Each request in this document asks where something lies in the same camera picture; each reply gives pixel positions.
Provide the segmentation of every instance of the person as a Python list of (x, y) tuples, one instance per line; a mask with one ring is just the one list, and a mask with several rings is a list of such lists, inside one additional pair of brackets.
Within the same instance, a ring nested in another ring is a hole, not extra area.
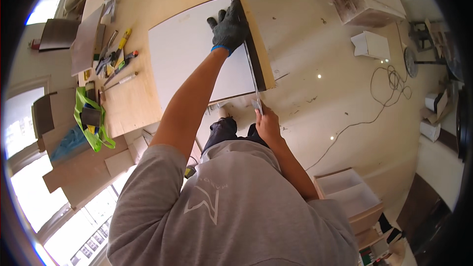
[(247, 138), (224, 117), (212, 125), (184, 187), (192, 145), (222, 64), (248, 35), (233, 1), (209, 18), (213, 48), (170, 100), (118, 198), (107, 256), (118, 265), (353, 266), (357, 242), (335, 200), (309, 176), (263, 106)]

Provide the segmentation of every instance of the gray t-shirt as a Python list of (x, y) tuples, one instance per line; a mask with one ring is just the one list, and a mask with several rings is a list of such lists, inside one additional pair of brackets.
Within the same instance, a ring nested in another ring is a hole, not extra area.
[(112, 265), (356, 265), (340, 205), (306, 203), (270, 149), (214, 145), (181, 191), (185, 168), (172, 146), (145, 151), (112, 217)]

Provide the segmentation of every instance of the wooden cabinet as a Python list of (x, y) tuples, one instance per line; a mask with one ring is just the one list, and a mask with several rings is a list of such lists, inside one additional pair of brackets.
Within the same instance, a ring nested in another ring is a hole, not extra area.
[(355, 234), (370, 229), (383, 212), (383, 204), (352, 168), (315, 176), (320, 199), (340, 202)]

